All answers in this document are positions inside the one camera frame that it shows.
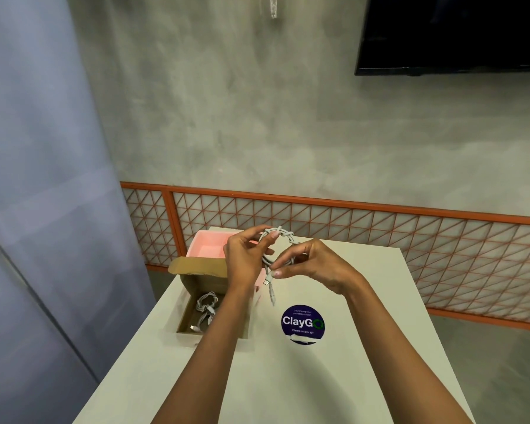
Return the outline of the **person's left hand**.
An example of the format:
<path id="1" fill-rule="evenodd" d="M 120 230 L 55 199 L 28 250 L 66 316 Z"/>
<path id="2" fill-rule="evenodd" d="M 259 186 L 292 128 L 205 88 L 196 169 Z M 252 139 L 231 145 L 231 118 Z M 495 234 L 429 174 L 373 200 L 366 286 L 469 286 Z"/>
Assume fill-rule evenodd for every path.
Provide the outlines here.
<path id="1" fill-rule="evenodd" d="M 224 246 L 224 255 L 229 287 L 235 291 L 242 289 L 245 292 L 251 292 L 263 265 L 262 257 L 252 256 L 252 243 L 243 242 L 243 232 L 264 232 L 266 229 L 271 228 L 271 226 L 267 225 L 255 226 L 228 238 Z M 262 240 L 276 241 L 278 236 L 277 233 L 271 233 Z"/>

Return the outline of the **white table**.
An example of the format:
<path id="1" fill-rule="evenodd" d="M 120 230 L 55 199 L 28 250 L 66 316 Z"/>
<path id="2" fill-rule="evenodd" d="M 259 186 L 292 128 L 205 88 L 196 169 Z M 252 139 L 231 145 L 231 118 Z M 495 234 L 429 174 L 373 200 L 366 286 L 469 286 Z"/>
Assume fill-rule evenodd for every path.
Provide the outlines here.
<path id="1" fill-rule="evenodd" d="M 398 248 L 325 242 L 369 281 L 411 345 L 474 417 L 417 286 Z M 345 299 L 306 277 L 272 282 L 258 293 L 248 338 L 238 341 L 220 424 L 392 424 Z M 171 281 L 73 424 L 150 424 L 195 347 L 176 337 L 172 313 L 181 294 Z M 313 345 L 291 342 L 284 311 L 308 305 L 325 321 Z"/>

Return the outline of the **round dark blue sticker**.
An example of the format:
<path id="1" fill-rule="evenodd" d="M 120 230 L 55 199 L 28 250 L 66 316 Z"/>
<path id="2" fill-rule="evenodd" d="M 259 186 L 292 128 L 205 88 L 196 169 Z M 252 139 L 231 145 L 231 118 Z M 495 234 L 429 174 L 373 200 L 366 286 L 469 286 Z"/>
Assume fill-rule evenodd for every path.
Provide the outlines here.
<path id="1" fill-rule="evenodd" d="M 313 345 L 325 334 L 325 321 L 321 314 L 308 305 L 293 305 L 281 317 L 281 328 L 286 337 L 299 345 Z"/>

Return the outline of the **person's left forearm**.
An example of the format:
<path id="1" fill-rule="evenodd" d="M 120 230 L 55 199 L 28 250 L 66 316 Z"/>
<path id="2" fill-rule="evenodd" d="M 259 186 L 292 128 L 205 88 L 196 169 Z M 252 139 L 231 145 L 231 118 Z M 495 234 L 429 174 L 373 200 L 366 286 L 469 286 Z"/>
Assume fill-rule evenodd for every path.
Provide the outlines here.
<path id="1" fill-rule="evenodd" d="M 217 424 L 253 282 L 232 283 L 151 424 Z"/>

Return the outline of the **person's right hand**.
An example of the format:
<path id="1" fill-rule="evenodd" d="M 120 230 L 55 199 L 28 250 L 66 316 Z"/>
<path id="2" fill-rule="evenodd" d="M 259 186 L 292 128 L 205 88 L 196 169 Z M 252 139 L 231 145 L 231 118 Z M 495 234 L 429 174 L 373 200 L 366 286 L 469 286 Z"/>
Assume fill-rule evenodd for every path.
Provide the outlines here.
<path id="1" fill-rule="evenodd" d="M 310 253 L 310 259 L 304 263 L 294 263 L 294 256 L 304 252 Z M 304 267 L 307 270 L 306 277 L 346 297 L 367 287 L 367 280 L 360 272 L 318 239 L 291 245 L 271 264 L 270 270 L 282 267 Z"/>

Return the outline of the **brown cardboard box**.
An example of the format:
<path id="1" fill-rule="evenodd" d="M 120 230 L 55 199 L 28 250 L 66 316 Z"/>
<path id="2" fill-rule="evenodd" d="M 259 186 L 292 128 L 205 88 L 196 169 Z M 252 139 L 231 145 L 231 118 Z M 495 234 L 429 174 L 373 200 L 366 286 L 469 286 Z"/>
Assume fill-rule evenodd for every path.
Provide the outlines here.
<path id="1" fill-rule="evenodd" d="M 225 294 L 201 292 L 203 286 L 227 287 L 226 260 L 182 256 L 174 260 L 168 271 L 177 276 L 182 287 L 172 313 L 177 340 L 186 347 L 195 347 L 215 319 Z"/>

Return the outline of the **black wall television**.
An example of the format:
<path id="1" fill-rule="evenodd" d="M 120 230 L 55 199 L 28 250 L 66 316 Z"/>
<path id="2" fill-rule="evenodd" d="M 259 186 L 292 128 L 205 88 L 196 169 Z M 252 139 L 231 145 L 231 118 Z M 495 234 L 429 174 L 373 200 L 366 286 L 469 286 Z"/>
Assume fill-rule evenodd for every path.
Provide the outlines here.
<path id="1" fill-rule="evenodd" d="M 530 72 L 530 0 L 368 0 L 354 74 Z"/>

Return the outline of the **person's right forearm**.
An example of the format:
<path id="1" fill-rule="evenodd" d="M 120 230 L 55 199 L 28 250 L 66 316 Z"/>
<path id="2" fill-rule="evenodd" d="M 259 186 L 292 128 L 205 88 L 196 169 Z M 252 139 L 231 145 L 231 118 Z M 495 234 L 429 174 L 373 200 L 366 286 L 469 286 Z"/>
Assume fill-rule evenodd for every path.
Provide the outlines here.
<path id="1" fill-rule="evenodd" d="M 394 424 L 473 424 L 363 276 L 344 297 Z"/>

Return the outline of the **pink box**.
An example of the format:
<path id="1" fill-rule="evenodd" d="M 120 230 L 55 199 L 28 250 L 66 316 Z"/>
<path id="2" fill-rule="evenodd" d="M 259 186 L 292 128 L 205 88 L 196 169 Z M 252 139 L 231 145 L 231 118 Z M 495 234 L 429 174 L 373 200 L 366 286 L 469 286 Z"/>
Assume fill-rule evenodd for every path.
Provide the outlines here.
<path id="1" fill-rule="evenodd" d="M 236 229 L 227 228 L 210 228 L 209 230 L 201 229 L 193 237 L 191 244 L 186 252 L 187 257 L 202 257 L 202 258 L 221 258 L 224 259 L 223 247 L 227 243 L 228 238 L 239 233 Z M 254 285 L 254 292 L 262 290 L 260 287 L 266 277 L 264 269 L 261 270 L 259 277 Z M 201 292 L 215 292 L 216 294 L 225 294 L 227 287 L 209 286 L 201 287 Z"/>

